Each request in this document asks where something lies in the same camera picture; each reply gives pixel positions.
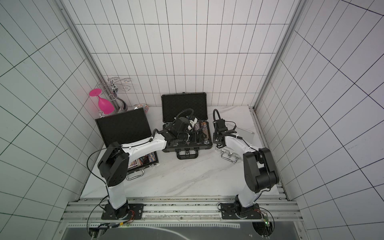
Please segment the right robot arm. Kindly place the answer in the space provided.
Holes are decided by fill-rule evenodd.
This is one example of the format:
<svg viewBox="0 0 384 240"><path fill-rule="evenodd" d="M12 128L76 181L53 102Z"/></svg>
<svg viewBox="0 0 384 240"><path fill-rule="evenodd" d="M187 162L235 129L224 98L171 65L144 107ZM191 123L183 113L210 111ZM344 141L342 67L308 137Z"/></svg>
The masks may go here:
<svg viewBox="0 0 384 240"><path fill-rule="evenodd" d="M213 143L217 149L227 148L243 160L246 186L235 197L233 212L238 218L244 219L255 209L261 195L270 192L280 182L275 160L268 148L256 148L240 137L236 126L228 129L217 109L213 111L213 120Z"/></svg>

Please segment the silver poker case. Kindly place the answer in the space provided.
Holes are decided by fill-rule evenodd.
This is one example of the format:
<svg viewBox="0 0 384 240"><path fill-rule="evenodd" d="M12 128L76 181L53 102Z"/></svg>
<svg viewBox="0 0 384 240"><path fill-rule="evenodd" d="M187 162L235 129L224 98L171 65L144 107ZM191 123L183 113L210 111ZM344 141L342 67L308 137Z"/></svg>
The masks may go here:
<svg viewBox="0 0 384 240"><path fill-rule="evenodd" d="M246 138L251 137L250 140L253 140L253 135L253 132L244 129L236 130L232 137L225 137L226 146L224 148L218 149L216 145L215 149L220 153L222 159L235 164L238 160L243 159L243 154L257 150Z"/></svg>

